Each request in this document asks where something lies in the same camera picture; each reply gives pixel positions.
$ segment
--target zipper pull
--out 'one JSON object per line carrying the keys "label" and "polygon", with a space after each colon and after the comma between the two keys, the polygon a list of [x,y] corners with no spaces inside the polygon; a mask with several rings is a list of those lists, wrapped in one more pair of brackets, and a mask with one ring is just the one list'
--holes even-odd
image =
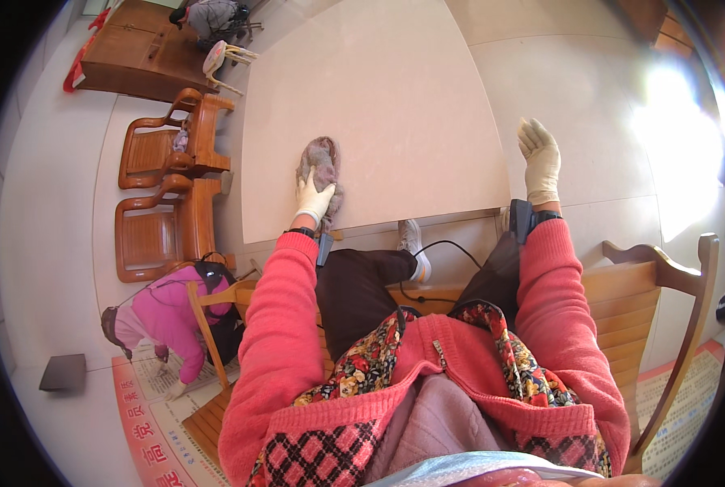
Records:
{"label": "zipper pull", "polygon": [[433,340],[433,347],[438,352],[438,358],[441,360],[441,371],[444,372],[447,369],[447,361],[444,358],[444,350],[441,348],[441,344],[438,340]]}

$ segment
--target black wristband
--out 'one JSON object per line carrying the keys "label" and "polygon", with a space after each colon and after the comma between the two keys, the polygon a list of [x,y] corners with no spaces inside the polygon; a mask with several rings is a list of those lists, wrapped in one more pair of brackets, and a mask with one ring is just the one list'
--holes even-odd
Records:
{"label": "black wristband", "polygon": [[294,232],[297,232],[297,233],[302,233],[306,237],[308,237],[309,239],[313,239],[314,238],[314,235],[315,235],[314,230],[311,230],[308,227],[290,228],[289,230],[285,231],[284,233],[289,233],[291,231],[294,231]]}
{"label": "black wristband", "polygon": [[543,223],[547,220],[553,220],[555,218],[563,219],[562,216],[557,211],[552,211],[551,209],[543,209],[542,211],[536,211],[533,213],[533,226],[530,228],[530,231],[533,231],[533,228],[539,223]]}

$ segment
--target folded cloth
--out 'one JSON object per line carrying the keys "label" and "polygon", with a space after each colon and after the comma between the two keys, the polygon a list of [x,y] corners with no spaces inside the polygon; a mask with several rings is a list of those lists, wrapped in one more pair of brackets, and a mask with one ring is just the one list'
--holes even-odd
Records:
{"label": "folded cloth", "polygon": [[173,138],[173,152],[186,152],[186,144],[190,141],[189,132],[181,129]]}
{"label": "folded cloth", "polygon": [[311,166],[317,168],[314,171],[314,186],[318,192],[322,192],[329,184],[335,183],[335,194],[330,198],[328,211],[325,212],[317,229],[317,233],[326,233],[333,229],[333,217],[344,201],[344,189],[338,184],[338,171],[341,166],[338,143],[327,136],[318,137],[309,142],[300,157],[300,164],[295,171],[295,180],[308,179]]}

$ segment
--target pink jacket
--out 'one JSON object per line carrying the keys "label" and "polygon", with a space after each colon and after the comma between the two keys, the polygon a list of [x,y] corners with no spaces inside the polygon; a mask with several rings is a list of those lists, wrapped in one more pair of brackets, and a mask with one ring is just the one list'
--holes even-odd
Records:
{"label": "pink jacket", "polygon": [[[622,472],[630,443],[628,414],[596,343],[580,280],[582,264],[563,220],[540,224],[521,251],[516,328],[539,364],[584,403],[571,407],[534,407],[511,399],[492,334],[439,315],[408,323],[389,387],[289,407],[301,393],[325,382],[316,326],[317,253],[317,244],[305,235],[282,235],[252,295],[238,355],[241,376],[218,444],[222,469],[233,485],[246,482],[263,446],[277,433],[289,440],[306,431],[332,432],[367,422],[381,437],[414,379],[442,371],[502,433],[517,431],[533,439],[594,435],[597,423],[612,473]],[[443,368],[434,340],[443,348]]]}
{"label": "pink jacket", "polygon": [[[190,306],[190,299],[186,294],[186,283],[189,280],[197,281],[197,294],[205,296],[207,293],[203,279],[198,275],[194,266],[183,267],[164,278],[155,280],[143,291],[139,292],[133,300],[133,311],[143,324],[143,330],[148,337],[156,342],[167,345],[177,356],[184,359],[179,371],[179,378],[184,384],[189,384],[197,378],[203,368],[205,352],[195,337],[200,331],[195,315]],[[229,287],[222,279],[214,293]],[[211,312],[217,316],[224,315],[230,310],[230,303],[211,306]],[[218,319],[208,317],[208,324],[216,324]]]}

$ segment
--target black pants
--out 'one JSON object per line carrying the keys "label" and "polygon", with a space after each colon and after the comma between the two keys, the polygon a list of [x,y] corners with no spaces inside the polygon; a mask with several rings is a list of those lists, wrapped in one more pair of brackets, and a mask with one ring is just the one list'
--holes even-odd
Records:
{"label": "black pants", "polygon": [[[415,270],[416,258],[406,250],[330,252],[317,276],[317,304],[333,362],[395,311],[397,304],[385,286],[408,280]],[[518,287],[519,246],[506,232],[457,303],[492,303],[503,310],[513,330]]]}

